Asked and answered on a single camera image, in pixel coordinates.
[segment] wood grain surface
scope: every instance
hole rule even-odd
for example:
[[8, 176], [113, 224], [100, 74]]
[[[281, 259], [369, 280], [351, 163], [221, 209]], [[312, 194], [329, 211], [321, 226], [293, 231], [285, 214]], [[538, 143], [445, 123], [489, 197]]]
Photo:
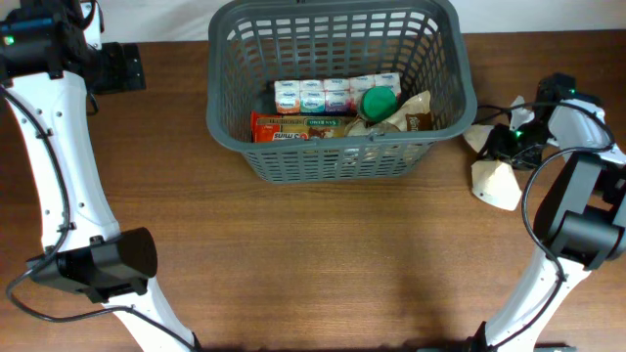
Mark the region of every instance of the wood grain surface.
[[[555, 71], [602, 97], [626, 143], [626, 32], [467, 35], [481, 103], [534, 97]], [[107, 199], [122, 229], [145, 226], [158, 279], [202, 345], [343, 348], [474, 334], [504, 304], [533, 244], [519, 211], [470, 193], [474, 154], [436, 144], [406, 177], [274, 186], [205, 125], [208, 44], [140, 45], [148, 90], [99, 99], [89, 118]], [[40, 253], [40, 213], [22, 136], [0, 114], [0, 286]], [[560, 165], [532, 194], [532, 209]], [[528, 177], [518, 175], [520, 184]], [[626, 258], [567, 298], [540, 340], [584, 352], [626, 345]], [[27, 283], [18, 294], [53, 315], [98, 308]], [[114, 316], [52, 325], [0, 299], [4, 351], [138, 351]]]

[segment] snack package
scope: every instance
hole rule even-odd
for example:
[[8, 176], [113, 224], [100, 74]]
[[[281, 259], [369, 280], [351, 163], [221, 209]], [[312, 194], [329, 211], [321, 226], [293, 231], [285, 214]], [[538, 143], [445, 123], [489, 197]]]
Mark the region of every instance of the snack package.
[[344, 78], [325, 79], [324, 90], [327, 92], [350, 90], [350, 81]]
[[250, 116], [254, 143], [343, 137], [351, 120], [352, 117], [280, 116], [255, 111]]
[[317, 79], [305, 79], [300, 81], [300, 92], [324, 91], [324, 82]]
[[352, 77], [349, 79], [349, 82], [350, 93], [352, 93], [352, 91], [368, 90], [370, 88], [374, 88], [376, 85], [376, 81], [374, 80], [374, 76], [372, 74]]
[[324, 91], [300, 92], [300, 112], [321, 113], [326, 109], [326, 94]]
[[356, 90], [350, 89], [350, 111], [357, 111], [357, 107], [361, 104], [363, 95], [370, 89], [371, 88], [361, 88]]
[[345, 91], [326, 92], [326, 112], [348, 112], [350, 93]]
[[300, 90], [300, 81], [291, 80], [291, 81], [276, 81], [274, 82], [274, 91], [294, 91]]
[[280, 90], [275, 95], [276, 111], [280, 114], [300, 112], [300, 91]]
[[389, 132], [429, 131], [432, 130], [430, 113], [430, 92], [425, 91], [409, 99], [392, 116], [368, 127], [368, 122], [359, 117], [345, 128], [346, 136], [368, 136]]

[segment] black cable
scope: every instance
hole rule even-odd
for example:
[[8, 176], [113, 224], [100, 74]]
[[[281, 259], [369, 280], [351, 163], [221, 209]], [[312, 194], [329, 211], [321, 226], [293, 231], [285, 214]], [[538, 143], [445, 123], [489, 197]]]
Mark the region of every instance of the black cable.
[[[544, 103], [539, 103], [539, 104], [537, 104], [537, 103], [525, 103], [525, 104], [520, 105], [520, 106], [512, 107], [511, 110], [520, 109], [520, 108], [528, 107], [528, 106], [535, 106], [536, 107], [536, 106], [550, 106], [550, 105], [549, 104], [544, 104]], [[546, 300], [546, 303], [544, 303], [544, 305], [539, 310], [539, 312], [537, 312], [535, 317], [532, 320], [530, 320], [528, 323], [526, 323], [520, 330], [516, 331], [515, 333], [513, 333], [509, 337], [507, 337], [504, 340], [500, 341], [496, 345], [489, 346], [489, 351], [497, 351], [498, 348], [500, 348], [500, 347], [504, 346], [505, 344], [507, 344], [507, 343], [513, 341], [514, 339], [518, 338], [520, 335], [522, 335], [528, 329], [530, 329], [535, 323], [537, 323], [537, 321], [539, 321], [539, 319], [541, 319], [541, 317], [546, 312], [546, 310], [548, 310], [548, 308], [550, 307], [552, 302], [555, 300], [555, 298], [557, 298], [557, 295], [559, 294], [559, 291], [560, 291], [563, 283], [565, 283], [567, 281], [567, 277], [565, 276], [565, 271], [563, 270], [563, 267], [560, 264], [559, 259], [552, 252], [551, 249], [549, 249], [547, 246], [545, 246], [541, 242], [541, 240], [539, 240], [539, 238], [537, 237], [537, 235], [533, 231], [532, 225], [530, 224], [530, 219], [528, 218], [528, 196], [530, 195], [530, 189], [532, 188], [532, 185], [535, 183], [535, 181], [539, 177], [539, 173], [546, 166], [548, 166], [549, 163], [551, 163], [553, 160], [555, 160], [559, 156], [566, 155], [566, 154], [571, 154], [571, 153], [589, 153], [589, 154], [603, 153], [603, 152], [608, 152], [608, 151], [612, 150], [613, 147], [615, 146], [615, 138], [614, 138], [612, 132], [610, 131], [608, 126], [606, 126], [594, 113], [591, 113], [588, 110], [582, 109], [582, 108], [580, 108], [578, 106], [574, 106], [574, 105], [571, 105], [571, 104], [568, 104], [568, 103], [555, 104], [555, 106], [567, 107], [567, 108], [577, 107], [576, 110], [583, 111], [585, 113], [585, 115], [587, 115], [592, 120], [594, 120], [594, 122], [596, 122], [598, 124], [598, 126], [606, 133], [606, 136], [608, 137], [608, 144], [605, 147], [603, 147], [603, 148], [572, 147], [572, 148], [567, 148], [567, 149], [564, 149], [562, 151], [556, 152], [556, 153], [546, 157], [546, 159], [543, 160], [541, 162], [541, 164], [539, 164], [539, 166], [537, 166], [537, 168], [530, 175], [530, 178], [528, 179], [528, 182], [526, 183], [526, 187], [524, 188], [524, 192], [523, 192], [523, 194], [521, 196], [521, 218], [522, 218], [522, 220], [524, 222], [524, 227], [526, 228], [526, 231], [528, 232], [528, 235], [530, 236], [530, 238], [535, 242], [535, 244], [537, 244], [537, 246], [539, 248], [541, 248], [541, 250], [544, 251], [544, 253], [546, 253], [546, 257], [548, 257], [548, 259], [550, 259], [553, 263], [555, 263], [555, 266], [557, 267], [557, 282], [556, 282], [556, 285], [555, 285], [555, 288], [554, 288], [553, 292], [548, 297], [548, 299]]]
[[89, 4], [91, 4], [91, 11], [89, 12], [89, 15], [87, 15], [87, 17], [78, 25], [78, 27], [82, 30], [87, 29], [87, 27], [91, 25], [91, 22], [94, 20], [94, 16], [96, 15], [96, 0], [89, 0]]
[[570, 109], [574, 109], [574, 110], [578, 110], [580, 112], [583, 112], [584, 114], [586, 114], [588, 117], [590, 117], [591, 119], [593, 119], [596, 123], [599, 123], [600, 128], [606, 132], [607, 135], [609, 135], [609, 139], [612, 136], [612, 132], [610, 132], [610, 130], [608, 128], [605, 127], [604, 123], [601, 122], [598, 117], [591, 113], [590, 111], [581, 108], [577, 105], [573, 105], [570, 103], [564, 103], [564, 102], [529, 102], [529, 103], [522, 103], [522, 104], [518, 104], [516, 106], [512, 106], [509, 108], [501, 108], [501, 107], [496, 107], [496, 106], [491, 106], [491, 105], [483, 105], [481, 107], [486, 107], [489, 109], [496, 109], [499, 110], [498, 112], [491, 114], [485, 118], [481, 118], [478, 121], [474, 122], [473, 124], [480, 124], [483, 122], [486, 122], [488, 120], [491, 120], [495, 117], [500, 116], [501, 114], [508, 114], [511, 113], [513, 110], [517, 110], [517, 109], [522, 109], [522, 108], [534, 108], [534, 107], [565, 107], [565, 108], [570, 108]]
[[30, 124], [32, 124], [32, 126], [36, 130], [37, 137], [41, 139], [41, 141], [43, 141], [44, 146], [46, 148], [46, 152], [48, 153], [48, 156], [50, 157], [50, 161], [52, 162], [55, 176], [57, 178], [57, 183], [59, 185], [59, 190], [61, 191], [61, 200], [63, 204], [63, 225], [59, 229], [59, 232], [60, 232], [59, 239], [57, 240], [54, 247], [51, 250], [46, 252], [44, 258], [41, 261], [37, 262], [37, 264], [35, 264], [32, 268], [26, 270], [23, 274], [13, 279], [7, 285], [7, 288], [5, 290], [7, 298], [9, 298], [11, 303], [13, 303], [16, 307], [18, 307], [20, 310], [30, 315], [31, 317], [34, 317], [34, 318], [37, 318], [37, 319], [40, 319], [49, 323], [70, 323], [70, 322], [76, 322], [76, 321], [83, 320], [83, 319], [100, 317], [108, 313], [125, 312], [128, 314], [132, 314], [135, 317], [143, 320], [144, 322], [152, 325], [153, 327], [167, 333], [169, 336], [173, 337], [178, 342], [182, 343], [185, 347], [189, 348], [191, 351], [197, 351], [196, 347], [192, 345], [191, 343], [187, 342], [183, 337], [176, 334], [174, 331], [164, 327], [160, 323], [157, 323], [153, 321], [152, 319], [146, 317], [142, 313], [137, 312], [134, 309], [134, 307], [125, 307], [125, 306], [112, 307], [112, 308], [101, 309], [101, 310], [93, 311], [89, 313], [79, 314], [75, 316], [58, 318], [58, 317], [52, 317], [52, 316], [37, 312], [36, 310], [25, 305], [13, 294], [13, 290], [17, 286], [19, 286], [26, 278], [36, 274], [37, 272], [39, 272], [41, 269], [43, 269], [45, 266], [47, 266], [50, 262], [52, 262], [55, 259], [55, 255], [57, 254], [57, 252], [59, 252], [59, 249], [61, 249], [61, 246], [66, 241], [67, 234], [71, 230], [72, 225], [70, 223], [70, 218], [69, 218], [70, 216], [69, 196], [67, 194], [66, 181], [63, 177], [63, 173], [61, 171], [61, 166], [59, 165], [59, 160], [57, 159], [57, 155], [55, 154], [52, 144], [50, 143], [49, 134], [43, 129], [41, 124], [37, 121], [37, 119], [33, 116], [33, 114], [22, 104], [22, 102], [16, 99], [16, 97], [14, 97], [11, 93], [9, 93], [9, 91], [7, 91], [7, 89], [4, 88], [2, 85], [0, 85], [0, 95], [3, 96], [9, 103], [13, 104], [16, 108], [18, 108], [18, 110], [24, 116], [26, 116], [26, 119], [30, 122]]

